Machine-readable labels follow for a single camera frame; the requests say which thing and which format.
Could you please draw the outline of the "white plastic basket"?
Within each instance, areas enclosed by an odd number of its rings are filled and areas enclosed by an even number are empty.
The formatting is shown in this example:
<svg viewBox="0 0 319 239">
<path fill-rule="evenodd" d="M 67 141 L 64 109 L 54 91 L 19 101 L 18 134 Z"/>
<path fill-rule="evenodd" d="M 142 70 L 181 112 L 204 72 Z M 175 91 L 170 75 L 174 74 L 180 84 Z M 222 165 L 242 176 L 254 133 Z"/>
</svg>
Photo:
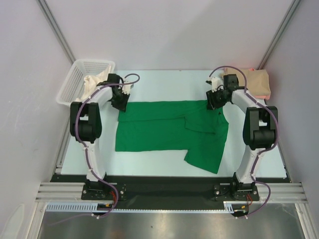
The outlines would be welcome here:
<svg viewBox="0 0 319 239">
<path fill-rule="evenodd" d="M 104 70 L 113 73 L 115 62 L 110 60 L 79 59 L 71 66 L 58 94 L 56 102 L 70 107 L 70 104 L 84 93 L 84 77 L 98 75 Z"/>
</svg>

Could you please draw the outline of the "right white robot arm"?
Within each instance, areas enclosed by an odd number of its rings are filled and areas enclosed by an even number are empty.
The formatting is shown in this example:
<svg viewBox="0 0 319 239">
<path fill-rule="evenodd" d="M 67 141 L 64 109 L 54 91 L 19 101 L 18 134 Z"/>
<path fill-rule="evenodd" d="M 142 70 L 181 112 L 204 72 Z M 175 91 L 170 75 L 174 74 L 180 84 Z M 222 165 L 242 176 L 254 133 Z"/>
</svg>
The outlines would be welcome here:
<svg viewBox="0 0 319 239">
<path fill-rule="evenodd" d="M 206 82 L 211 85 L 211 90 L 206 92 L 208 109 L 216 110 L 232 103 L 245 114 L 245 152 L 230 186 L 230 195 L 241 200 L 254 190 L 255 171 L 261 158 L 278 143 L 278 109 L 259 102 L 246 86 L 239 85 L 235 74 L 225 75 L 223 79 L 210 76 Z"/>
</svg>

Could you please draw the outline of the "green t shirt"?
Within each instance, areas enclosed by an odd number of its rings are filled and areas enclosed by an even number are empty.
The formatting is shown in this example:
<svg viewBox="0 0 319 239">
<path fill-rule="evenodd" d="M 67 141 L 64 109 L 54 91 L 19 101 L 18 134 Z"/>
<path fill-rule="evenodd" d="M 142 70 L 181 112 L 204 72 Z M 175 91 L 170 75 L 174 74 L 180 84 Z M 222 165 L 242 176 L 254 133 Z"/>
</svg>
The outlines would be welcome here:
<svg viewBox="0 0 319 239">
<path fill-rule="evenodd" d="M 131 102 L 119 112 L 116 152 L 186 150 L 185 162 L 218 173 L 229 123 L 206 100 Z"/>
</svg>

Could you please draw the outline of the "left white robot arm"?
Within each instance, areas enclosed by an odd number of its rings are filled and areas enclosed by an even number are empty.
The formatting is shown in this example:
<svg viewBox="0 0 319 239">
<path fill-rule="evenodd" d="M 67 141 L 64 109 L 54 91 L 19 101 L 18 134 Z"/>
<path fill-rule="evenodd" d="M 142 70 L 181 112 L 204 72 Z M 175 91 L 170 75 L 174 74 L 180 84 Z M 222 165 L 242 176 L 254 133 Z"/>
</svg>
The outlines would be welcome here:
<svg viewBox="0 0 319 239">
<path fill-rule="evenodd" d="M 110 186 L 101 182 L 106 170 L 99 147 L 102 135 L 100 109 L 110 102 L 113 108 L 125 112 L 131 84 L 126 76 L 115 73 L 88 75 L 84 78 L 84 94 L 70 104 L 70 134 L 83 147 L 88 167 L 86 178 L 89 182 L 98 182 L 92 192 L 99 199 L 107 198 L 110 193 Z"/>
</svg>

